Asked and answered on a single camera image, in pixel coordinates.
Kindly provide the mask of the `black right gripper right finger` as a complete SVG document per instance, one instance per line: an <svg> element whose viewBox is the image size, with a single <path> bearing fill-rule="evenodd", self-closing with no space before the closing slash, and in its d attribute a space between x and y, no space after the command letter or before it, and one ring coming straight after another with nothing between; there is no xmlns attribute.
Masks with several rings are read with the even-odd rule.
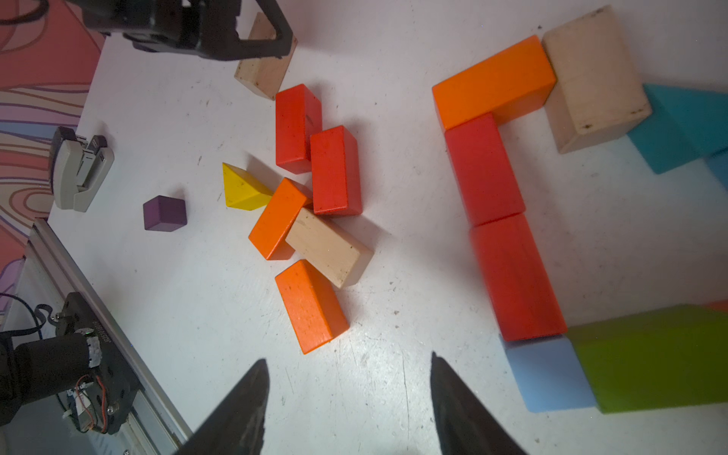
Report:
<svg viewBox="0 0 728 455"><path fill-rule="evenodd" d="M431 355L431 399L443 454L519 454L525 451L436 352Z"/></svg>

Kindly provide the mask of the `red block front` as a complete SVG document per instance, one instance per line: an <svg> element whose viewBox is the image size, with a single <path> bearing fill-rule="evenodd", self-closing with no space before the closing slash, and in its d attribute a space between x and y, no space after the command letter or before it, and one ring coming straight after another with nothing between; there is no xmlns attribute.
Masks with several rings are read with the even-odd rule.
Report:
<svg viewBox="0 0 728 455"><path fill-rule="evenodd" d="M567 332L524 214L474 227L470 240L504 340L539 339Z"/></svg>

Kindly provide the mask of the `light blue long block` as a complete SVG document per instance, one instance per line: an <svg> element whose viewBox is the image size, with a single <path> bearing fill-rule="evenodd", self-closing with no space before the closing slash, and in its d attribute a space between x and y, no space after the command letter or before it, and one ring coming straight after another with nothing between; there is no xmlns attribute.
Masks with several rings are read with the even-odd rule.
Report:
<svg viewBox="0 0 728 455"><path fill-rule="evenodd" d="M728 149L707 157L705 163L722 187L728 190Z"/></svg>

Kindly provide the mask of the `light blue cube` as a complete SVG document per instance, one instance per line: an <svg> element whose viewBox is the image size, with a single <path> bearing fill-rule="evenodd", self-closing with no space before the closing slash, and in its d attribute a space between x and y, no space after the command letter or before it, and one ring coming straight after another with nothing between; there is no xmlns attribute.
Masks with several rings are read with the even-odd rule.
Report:
<svg viewBox="0 0 728 455"><path fill-rule="evenodd" d="M503 341L524 405L531 413L594 408L595 395L564 336Z"/></svg>

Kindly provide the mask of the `natural wood block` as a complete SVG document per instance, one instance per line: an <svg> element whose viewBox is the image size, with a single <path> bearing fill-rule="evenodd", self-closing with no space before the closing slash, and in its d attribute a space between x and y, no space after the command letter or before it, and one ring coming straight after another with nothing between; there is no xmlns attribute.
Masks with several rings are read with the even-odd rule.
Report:
<svg viewBox="0 0 728 455"><path fill-rule="evenodd" d="M369 246L308 208L300 209L286 242L339 289L357 284L373 257Z"/></svg>
<svg viewBox="0 0 728 455"><path fill-rule="evenodd" d="M559 153L617 140L652 115L611 6L546 32L542 45L557 77L544 108Z"/></svg>
<svg viewBox="0 0 728 455"><path fill-rule="evenodd" d="M267 17L263 13L257 13L248 38L263 40L273 39L275 36L276 31ZM276 100L297 45L298 40L293 37L290 53L282 58L265 57L240 61L234 74L235 80L257 96Z"/></svg>

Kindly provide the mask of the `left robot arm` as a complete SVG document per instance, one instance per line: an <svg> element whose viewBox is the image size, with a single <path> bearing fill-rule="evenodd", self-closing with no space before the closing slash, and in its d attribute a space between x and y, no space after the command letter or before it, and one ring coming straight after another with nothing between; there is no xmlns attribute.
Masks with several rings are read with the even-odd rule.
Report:
<svg viewBox="0 0 728 455"><path fill-rule="evenodd" d="M293 46L293 32L275 1L258 0L275 30L269 39L239 38L238 1L80 1L87 28L121 33L147 52L195 55L214 61L282 58ZM94 292L72 292L63 310L32 308L32 328L1 335L1 422L8 424L24 405L61 392L89 401L77 407L88 413L91 430L114 434L146 394L154 410L163 410L173 434L188 439L189 428L168 407L128 341L97 303Z"/></svg>

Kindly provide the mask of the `green block row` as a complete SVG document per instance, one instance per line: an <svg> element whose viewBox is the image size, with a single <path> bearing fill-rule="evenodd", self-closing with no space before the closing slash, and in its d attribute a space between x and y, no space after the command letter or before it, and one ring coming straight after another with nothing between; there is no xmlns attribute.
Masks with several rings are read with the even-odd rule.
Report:
<svg viewBox="0 0 728 455"><path fill-rule="evenodd" d="M727 401L727 314L682 304L567 333L601 413Z"/></svg>

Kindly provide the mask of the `red block small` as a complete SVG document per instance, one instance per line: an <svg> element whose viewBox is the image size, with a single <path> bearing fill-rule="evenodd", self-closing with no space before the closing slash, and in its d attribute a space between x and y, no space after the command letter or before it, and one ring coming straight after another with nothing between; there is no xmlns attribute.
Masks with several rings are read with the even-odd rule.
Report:
<svg viewBox="0 0 728 455"><path fill-rule="evenodd" d="M525 203L491 113L445 133L447 151L472 227L525 212Z"/></svg>

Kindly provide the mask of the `red block pair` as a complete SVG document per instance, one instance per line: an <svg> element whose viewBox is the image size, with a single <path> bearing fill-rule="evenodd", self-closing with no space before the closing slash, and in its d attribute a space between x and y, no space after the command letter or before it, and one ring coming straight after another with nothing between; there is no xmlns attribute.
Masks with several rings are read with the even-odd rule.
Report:
<svg viewBox="0 0 728 455"><path fill-rule="evenodd" d="M306 85L280 92L275 100L276 164L291 174L312 169L310 138L322 132L322 104Z"/></svg>
<svg viewBox="0 0 728 455"><path fill-rule="evenodd" d="M363 212L358 142L343 126L311 137L314 213L333 216Z"/></svg>

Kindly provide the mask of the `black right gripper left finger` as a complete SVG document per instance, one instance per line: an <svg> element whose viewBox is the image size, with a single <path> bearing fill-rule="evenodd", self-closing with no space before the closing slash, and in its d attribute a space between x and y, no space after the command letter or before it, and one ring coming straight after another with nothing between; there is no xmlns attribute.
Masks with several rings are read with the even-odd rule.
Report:
<svg viewBox="0 0 728 455"><path fill-rule="evenodd" d="M269 390L267 362L261 358L176 454L260 454Z"/></svg>

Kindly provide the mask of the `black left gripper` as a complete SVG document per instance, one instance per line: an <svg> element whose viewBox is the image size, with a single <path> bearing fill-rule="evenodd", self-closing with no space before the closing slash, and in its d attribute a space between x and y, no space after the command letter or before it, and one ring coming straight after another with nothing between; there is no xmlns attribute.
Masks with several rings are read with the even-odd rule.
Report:
<svg viewBox="0 0 728 455"><path fill-rule="evenodd" d="M293 31L275 0L256 0L276 35L238 37L238 1L76 1L83 24L102 34L121 34L136 49L195 55L216 61L282 58L292 47Z"/></svg>

